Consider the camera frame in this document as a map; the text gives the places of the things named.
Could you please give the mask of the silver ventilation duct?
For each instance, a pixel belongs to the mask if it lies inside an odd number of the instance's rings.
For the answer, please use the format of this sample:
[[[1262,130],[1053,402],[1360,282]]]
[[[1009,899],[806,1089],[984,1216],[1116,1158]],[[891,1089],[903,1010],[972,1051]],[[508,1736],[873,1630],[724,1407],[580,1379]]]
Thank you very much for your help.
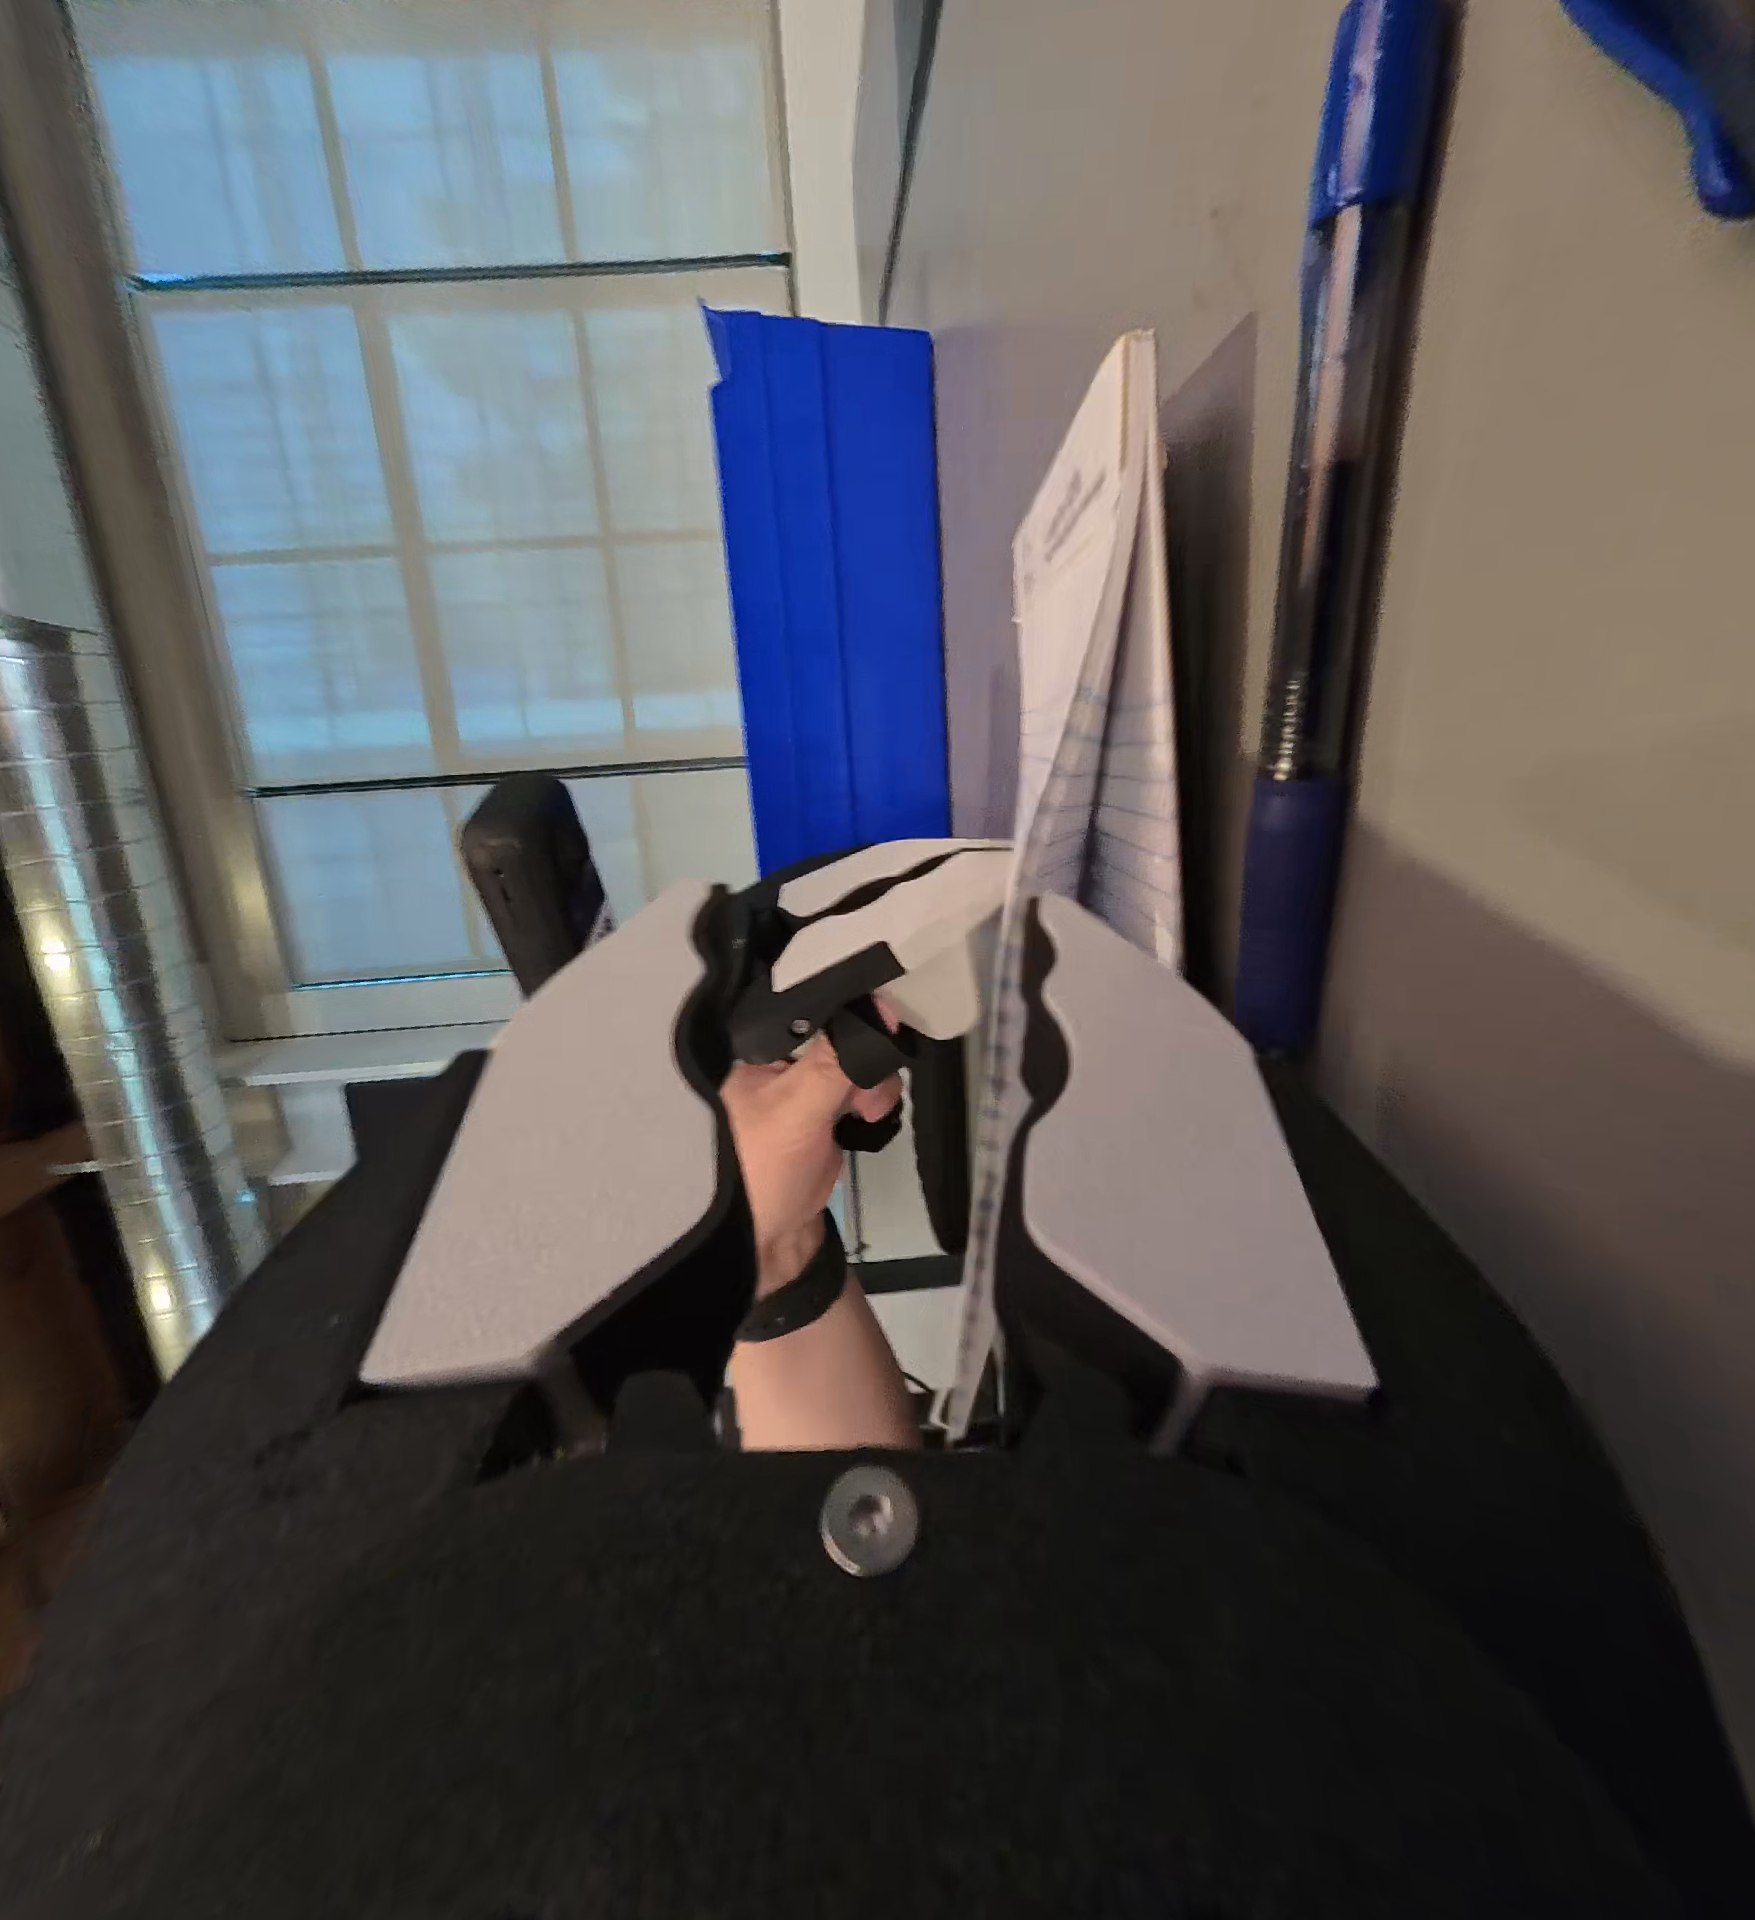
[[[0,614],[0,867],[169,1379],[266,1257],[266,1224],[103,636]]]

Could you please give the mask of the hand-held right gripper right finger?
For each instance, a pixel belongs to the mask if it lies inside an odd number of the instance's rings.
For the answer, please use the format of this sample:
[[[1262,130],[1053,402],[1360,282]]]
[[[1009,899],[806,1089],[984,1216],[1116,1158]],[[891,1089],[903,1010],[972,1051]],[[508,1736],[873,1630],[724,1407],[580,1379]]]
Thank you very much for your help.
[[[1378,1374],[1259,1064],[1226,1015],[1079,903],[1033,898],[1024,1096],[997,1318],[1039,1401],[1105,1391],[1171,1453],[1221,1389],[1360,1404]]]

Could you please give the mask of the white lined notepad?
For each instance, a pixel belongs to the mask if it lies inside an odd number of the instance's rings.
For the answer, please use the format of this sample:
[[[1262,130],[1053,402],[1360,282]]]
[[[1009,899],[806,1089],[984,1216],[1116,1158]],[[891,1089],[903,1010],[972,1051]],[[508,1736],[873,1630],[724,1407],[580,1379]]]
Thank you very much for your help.
[[[1163,969],[1185,971],[1163,465],[1154,335],[1132,330],[1105,353],[1012,545],[1013,851],[974,1058],[953,1375],[933,1410],[947,1441],[969,1429],[998,1334],[991,1263],[1012,1137],[1028,1104],[1020,1086],[1028,899],[1077,899]]]

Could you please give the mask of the black wristband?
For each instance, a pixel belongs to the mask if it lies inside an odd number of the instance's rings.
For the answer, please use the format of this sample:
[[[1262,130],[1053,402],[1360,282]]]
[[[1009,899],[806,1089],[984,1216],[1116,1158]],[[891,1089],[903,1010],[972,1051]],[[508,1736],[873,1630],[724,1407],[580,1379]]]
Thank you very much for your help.
[[[754,1301],[742,1320],[735,1343],[764,1345],[822,1320],[840,1301],[848,1282],[848,1263],[838,1221],[832,1212],[816,1219],[816,1245],[788,1284]]]

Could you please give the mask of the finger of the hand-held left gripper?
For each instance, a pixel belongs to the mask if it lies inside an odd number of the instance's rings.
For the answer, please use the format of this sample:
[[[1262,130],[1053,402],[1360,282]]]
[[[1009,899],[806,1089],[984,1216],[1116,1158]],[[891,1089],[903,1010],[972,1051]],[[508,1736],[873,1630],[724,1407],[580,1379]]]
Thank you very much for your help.
[[[869,996],[926,1040],[960,1040],[984,1012],[971,940],[1001,909],[998,876],[903,876],[802,926],[769,973],[779,1027],[816,1028]]]
[[[872,938],[961,938],[1005,899],[1009,840],[884,840],[828,854],[779,881],[779,934],[873,911]]]

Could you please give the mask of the person's left hand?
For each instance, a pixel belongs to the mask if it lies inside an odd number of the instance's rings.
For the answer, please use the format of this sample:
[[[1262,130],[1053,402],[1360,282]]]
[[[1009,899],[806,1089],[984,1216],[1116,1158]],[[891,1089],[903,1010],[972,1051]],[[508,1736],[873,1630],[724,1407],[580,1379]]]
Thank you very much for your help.
[[[731,1068],[720,1102],[745,1183],[756,1301],[792,1284],[816,1255],[841,1173],[841,1117],[884,1120],[901,1093],[899,1075],[853,1083],[825,1033],[784,1062]]]

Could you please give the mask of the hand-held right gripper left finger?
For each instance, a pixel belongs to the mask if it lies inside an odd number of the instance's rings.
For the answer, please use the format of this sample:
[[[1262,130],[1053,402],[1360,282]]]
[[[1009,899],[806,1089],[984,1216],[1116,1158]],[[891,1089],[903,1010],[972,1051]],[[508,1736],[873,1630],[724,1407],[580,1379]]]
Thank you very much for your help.
[[[752,1303],[722,1111],[735,895],[682,881],[585,948],[490,1043],[360,1362],[378,1393],[523,1383],[720,1396]]]

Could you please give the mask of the blue retractable pen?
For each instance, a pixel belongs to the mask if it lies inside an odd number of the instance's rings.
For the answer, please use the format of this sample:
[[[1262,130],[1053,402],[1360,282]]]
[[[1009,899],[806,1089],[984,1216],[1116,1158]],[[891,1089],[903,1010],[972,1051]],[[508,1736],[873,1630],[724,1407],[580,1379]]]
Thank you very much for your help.
[[[1561,13],[1675,115],[1704,213],[1755,218],[1755,1],[1563,1]]]
[[[1446,38],[1444,5],[1352,1],[1328,63],[1233,973],[1233,1019],[1266,1057],[1306,1051],[1319,1024]]]

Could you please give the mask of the blue plastic bin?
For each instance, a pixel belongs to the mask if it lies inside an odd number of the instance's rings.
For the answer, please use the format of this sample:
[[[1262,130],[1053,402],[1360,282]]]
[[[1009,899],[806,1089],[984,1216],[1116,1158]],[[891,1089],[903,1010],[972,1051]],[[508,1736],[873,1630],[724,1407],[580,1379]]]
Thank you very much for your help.
[[[930,335],[703,309],[762,874],[952,829]]]

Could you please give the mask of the large white-framed window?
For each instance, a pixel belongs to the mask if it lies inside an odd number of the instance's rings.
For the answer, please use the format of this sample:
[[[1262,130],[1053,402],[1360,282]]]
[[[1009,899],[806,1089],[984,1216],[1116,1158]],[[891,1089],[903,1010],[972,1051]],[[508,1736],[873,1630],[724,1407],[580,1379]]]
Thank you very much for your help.
[[[242,1040],[503,1015],[458,854],[754,876],[705,311],[791,311],[775,5],[70,5],[228,773]]]

